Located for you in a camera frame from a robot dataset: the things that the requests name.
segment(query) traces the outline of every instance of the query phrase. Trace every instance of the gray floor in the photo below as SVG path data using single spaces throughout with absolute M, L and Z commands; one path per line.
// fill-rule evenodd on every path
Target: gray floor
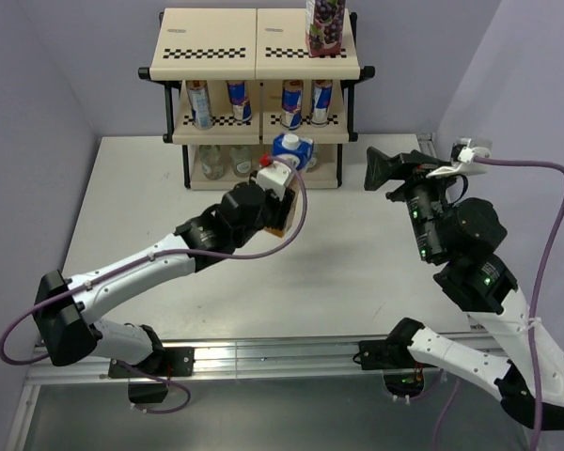
M 429 450 L 453 382 L 409 407 L 388 399 L 380 374 L 194 382 L 187 410 L 163 416 L 129 410 L 123 384 L 45 387 L 25 449 Z M 521 451 L 524 443 L 522 429 L 492 397 L 462 383 L 441 450 Z

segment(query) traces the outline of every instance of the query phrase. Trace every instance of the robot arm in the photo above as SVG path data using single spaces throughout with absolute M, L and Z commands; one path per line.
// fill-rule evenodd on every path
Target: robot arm
M 292 178 L 285 164 L 273 162 L 225 193 L 219 204 L 135 255 L 68 279 L 59 271 L 44 275 L 36 303 L 76 289 L 34 314 L 53 364 L 70 365 L 94 355 L 127 362 L 149 374 L 161 367 L 165 350 L 149 326 L 102 317 L 165 281 L 209 268 L 222 260 L 221 254 L 233 254 L 265 227 L 284 230 L 296 196 L 289 188 Z M 191 255 L 184 254 L 185 249 L 192 250 Z
M 435 282 L 493 336 L 508 358 L 467 348 L 419 321 L 404 319 L 387 338 L 379 360 L 444 368 L 490 393 L 513 419 L 533 428 L 536 394 L 527 331 L 535 327 L 542 427 L 564 429 L 564 352 L 538 320 L 529 323 L 528 305 L 516 278 L 494 254 L 507 230 L 488 201 L 447 201 L 447 188 L 458 176 L 484 172 L 484 165 L 472 163 L 474 157 L 490 153 L 487 141 L 466 138 L 454 145 L 452 162 L 415 150 L 390 158 L 369 148 L 365 188 L 375 191 L 389 179 L 404 181 L 386 197 L 407 204 L 420 258 L 435 265 L 446 263 L 434 275 Z

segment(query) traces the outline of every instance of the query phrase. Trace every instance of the white bottle cap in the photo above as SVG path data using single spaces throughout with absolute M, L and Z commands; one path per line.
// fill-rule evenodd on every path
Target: white bottle cap
M 288 133 L 282 138 L 282 146 L 289 150 L 295 150 L 301 145 L 301 141 L 296 134 Z

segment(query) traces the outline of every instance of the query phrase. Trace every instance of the shelf rack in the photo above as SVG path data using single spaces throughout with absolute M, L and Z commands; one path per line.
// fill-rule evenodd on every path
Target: shelf rack
M 321 189 L 342 184 L 342 145 L 358 137 L 353 127 L 354 89 L 375 73 L 374 67 L 361 68 L 357 60 L 355 12 L 345 10 L 341 55 L 319 58 L 307 53 L 304 9 L 167 8 L 159 14 L 159 21 L 161 31 L 152 63 L 140 68 L 138 76 L 164 87 L 163 140 L 181 145 L 186 188 L 225 190 L 243 181 L 231 169 L 222 179 L 207 180 L 198 162 L 191 163 L 190 146 L 271 145 L 287 131 L 278 119 L 282 79 L 305 82 L 304 123 L 293 132 L 329 145 L 319 169 L 305 174 L 305 185 Z M 247 81 L 253 111 L 247 124 L 232 120 L 225 82 L 230 79 Z M 322 128 L 311 126 L 307 119 L 311 80 L 315 79 L 334 80 L 330 122 Z M 192 125 L 185 80 L 208 81 L 215 125 L 207 131 Z M 180 99 L 176 115 L 174 95 Z

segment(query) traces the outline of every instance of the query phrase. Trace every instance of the white tabletop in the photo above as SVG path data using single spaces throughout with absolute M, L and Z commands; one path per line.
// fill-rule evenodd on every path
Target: white tabletop
M 367 146 L 395 154 L 414 135 L 360 136 L 346 162 Z M 309 191 L 305 229 L 282 253 L 224 261 L 167 282 L 107 318 L 152 326 L 163 339 L 387 334 L 404 317 L 438 332 L 469 332 L 466 315 L 420 261 L 406 207 L 363 190 L 365 165 L 349 163 L 339 190 Z M 103 138 L 73 234 L 64 274 L 100 268 L 160 240 L 221 199 L 183 187 L 181 148 L 160 137 Z M 239 253 L 271 248 L 259 233 Z

